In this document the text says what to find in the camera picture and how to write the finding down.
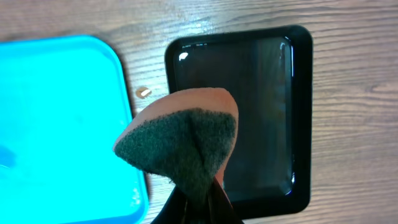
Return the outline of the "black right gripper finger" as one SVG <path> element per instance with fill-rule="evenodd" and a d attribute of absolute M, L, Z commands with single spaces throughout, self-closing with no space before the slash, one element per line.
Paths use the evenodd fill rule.
<path fill-rule="evenodd" d="M 214 179 L 205 204 L 197 210 L 186 195 L 175 187 L 152 224 L 243 224 L 224 190 Z"/>

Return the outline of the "red sponge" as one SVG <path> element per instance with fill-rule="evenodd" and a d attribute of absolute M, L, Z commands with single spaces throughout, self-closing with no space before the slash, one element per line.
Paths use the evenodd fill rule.
<path fill-rule="evenodd" d="M 192 88 L 143 109 L 113 151 L 144 172 L 171 179 L 196 207 L 222 179 L 238 132 L 238 106 L 224 88 Z"/>

